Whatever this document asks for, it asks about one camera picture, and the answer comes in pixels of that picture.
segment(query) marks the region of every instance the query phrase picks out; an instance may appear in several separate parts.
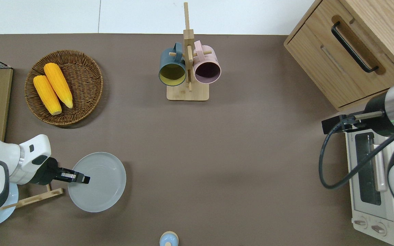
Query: pink mug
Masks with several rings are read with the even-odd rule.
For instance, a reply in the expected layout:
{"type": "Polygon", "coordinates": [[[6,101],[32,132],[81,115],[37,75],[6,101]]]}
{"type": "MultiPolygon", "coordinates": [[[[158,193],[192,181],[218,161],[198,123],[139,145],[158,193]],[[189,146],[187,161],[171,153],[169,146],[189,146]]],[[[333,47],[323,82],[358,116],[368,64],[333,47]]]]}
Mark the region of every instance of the pink mug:
{"type": "Polygon", "coordinates": [[[208,45],[201,45],[200,40],[194,42],[194,78],[203,84],[210,84],[217,81],[221,75],[221,68],[214,49],[208,45]],[[203,54],[205,51],[211,51],[211,54],[203,54]]]}

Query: yellow corn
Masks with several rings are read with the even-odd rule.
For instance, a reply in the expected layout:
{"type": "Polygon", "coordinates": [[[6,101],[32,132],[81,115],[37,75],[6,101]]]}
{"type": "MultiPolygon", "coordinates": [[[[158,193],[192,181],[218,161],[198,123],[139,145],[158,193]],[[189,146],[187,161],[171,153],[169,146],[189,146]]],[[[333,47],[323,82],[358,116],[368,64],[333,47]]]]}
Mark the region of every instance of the yellow corn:
{"type": "Polygon", "coordinates": [[[43,69],[59,99],[72,109],[72,94],[59,65],[47,63],[43,69]]]}
{"type": "Polygon", "coordinates": [[[33,84],[48,112],[52,115],[60,114],[62,107],[47,77],[45,75],[36,76],[33,78],[33,84]]]}

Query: toaster oven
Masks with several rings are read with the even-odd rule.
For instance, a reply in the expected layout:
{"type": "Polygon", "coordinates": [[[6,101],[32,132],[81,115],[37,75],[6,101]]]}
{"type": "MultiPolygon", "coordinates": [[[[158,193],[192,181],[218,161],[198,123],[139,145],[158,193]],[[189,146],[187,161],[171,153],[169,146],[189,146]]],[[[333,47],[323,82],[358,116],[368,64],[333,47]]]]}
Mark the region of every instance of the toaster oven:
{"type": "MultiPolygon", "coordinates": [[[[346,132],[349,171],[358,160],[381,144],[386,137],[371,129],[346,132]]],[[[349,182],[353,227],[367,235],[394,245],[394,198],[388,188],[386,170],[394,142],[383,149],[349,182]]]]}

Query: woven basket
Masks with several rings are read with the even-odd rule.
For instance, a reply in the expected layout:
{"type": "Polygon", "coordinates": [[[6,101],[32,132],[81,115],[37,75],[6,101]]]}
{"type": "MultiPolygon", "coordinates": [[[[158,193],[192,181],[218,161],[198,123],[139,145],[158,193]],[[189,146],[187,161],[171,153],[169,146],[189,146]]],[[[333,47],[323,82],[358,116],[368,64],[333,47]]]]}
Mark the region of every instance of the woven basket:
{"type": "Polygon", "coordinates": [[[103,93],[103,75],[97,63],[86,54],[75,50],[59,50],[39,60],[27,75],[25,100],[31,112],[45,123],[55,126],[69,126],[86,118],[97,106],[103,93]],[[37,75],[45,75],[47,63],[59,65],[72,94],[74,107],[69,109],[63,103],[62,113],[51,115],[43,105],[33,84],[37,75]]]}

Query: oven door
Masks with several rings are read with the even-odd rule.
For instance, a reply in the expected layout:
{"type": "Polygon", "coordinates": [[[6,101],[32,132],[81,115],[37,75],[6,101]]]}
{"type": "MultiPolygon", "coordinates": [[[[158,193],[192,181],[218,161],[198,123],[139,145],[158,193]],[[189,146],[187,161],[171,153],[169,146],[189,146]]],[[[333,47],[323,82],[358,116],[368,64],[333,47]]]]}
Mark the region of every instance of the oven door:
{"type": "MultiPolygon", "coordinates": [[[[348,133],[347,151],[350,169],[355,168],[358,161],[373,150],[374,145],[384,140],[385,137],[371,130],[348,133]]],[[[354,210],[393,221],[394,216],[388,209],[390,192],[386,187],[384,175],[384,163],[388,163],[388,158],[389,155],[384,158],[383,153],[380,152],[352,177],[352,202],[354,210]]]]}

